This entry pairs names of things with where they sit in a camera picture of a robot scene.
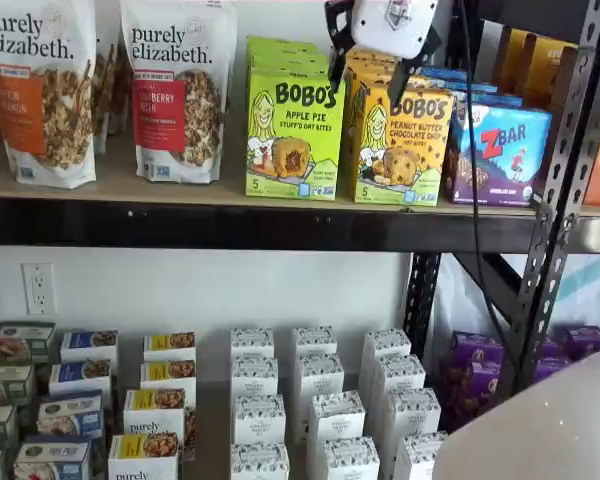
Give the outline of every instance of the green bobo's box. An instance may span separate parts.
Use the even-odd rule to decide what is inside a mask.
[[[344,88],[326,74],[251,68],[248,196],[334,200]]]

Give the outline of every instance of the cartoon woman illustration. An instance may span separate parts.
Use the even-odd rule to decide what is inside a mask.
[[[362,142],[360,143],[360,168],[371,168],[374,161],[383,157],[387,147],[385,131],[387,112],[381,104],[371,108],[364,120]]]
[[[273,128],[274,105],[271,94],[266,90],[259,92],[251,104],[247,157],[252,161],[253,170],[274,172],[271,155],[271,147],[276,139]]]

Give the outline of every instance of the purple box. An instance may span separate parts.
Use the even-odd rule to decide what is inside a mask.
[[[600,351],[600,327],[566,327],[560,342],[571,360],[580,360]]]

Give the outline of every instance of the shelf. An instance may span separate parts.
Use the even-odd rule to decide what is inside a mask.
[[[239,142],[211,185],[152,184],[135,175],[130,136],[96,159],[96,183],[76,190],[16,183],[0,148],[0,244],[253,250],[474,250],[470,206],[360,205],[246,197]],[[526,253],[533,209],[480,209],[485,252]]]

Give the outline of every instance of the cereal box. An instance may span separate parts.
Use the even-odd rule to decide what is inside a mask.
[[[358,375],[358,392],[365,406],[369,406],[371,398],[371,383],[376,358],[390,353],[411,353],[411,342],[407,334],[399,328],[390,328],[378,332],[368,332],[364,336],[362,347],[362,362]]]
[[[38,432],[52,436],[80,436],[91,441],[91,469],[104,478],[107,466],[105,423],[100,391],[81,392],[43,400],[38,408]]]
[[[184,445],[184,390],[128,390],[124,433],[173,432]]]
[[[51,322],[1,323],[0,362],[48,363],[55,328]]]
[[[478,202],[528,206],[533,196],[551,114],[487,102],[473,105]],[[473,203],[469,118],[458,102],[445,164],[445,192],[454,203]]]
[[[0,402],[29,405],[35,395],[33,381],[32,364],[0,365]]]
[[[196,335],[194,332],[151,335],[144,337],[144,361],[165,362],[169,360],[196,359]]]
[[[13,464],[14,480],[90,480],[89,440],[82,437],[29,437]]]
[[[289,470],[284,443],[231,445],[229,480],[288,480]]]
[[[233,443],[282,443],[286,415],[282,395],[237,397],[233,415]]]
[[[118,332],[102,330],[96,332],[67,332],[60,346],[63,363],[85,360],[109,360],[111,373],[118,372]]]
[[[193,360],[144,363],[140,388],[183,389],[186,407],[196,406],[196,364]]]
[[[115,435],[109,450],[109,480],[178,478],[175,433]]]
[[[236,355],[273,358],[273,330],[271,328],[232,328],[231,357]]]
[[[54,365],[49,380],[49,393],[102,392],[102,404],[111,409],[111,362],[109,360],[86,360]]]
[[[246,194],[334,200],[344,89],[324,73],[251,68]]]
[[[360,203],[435,206],[453,97],[407,88],[391,106],[387,86],[361,82],[353,101],[353,198]]]

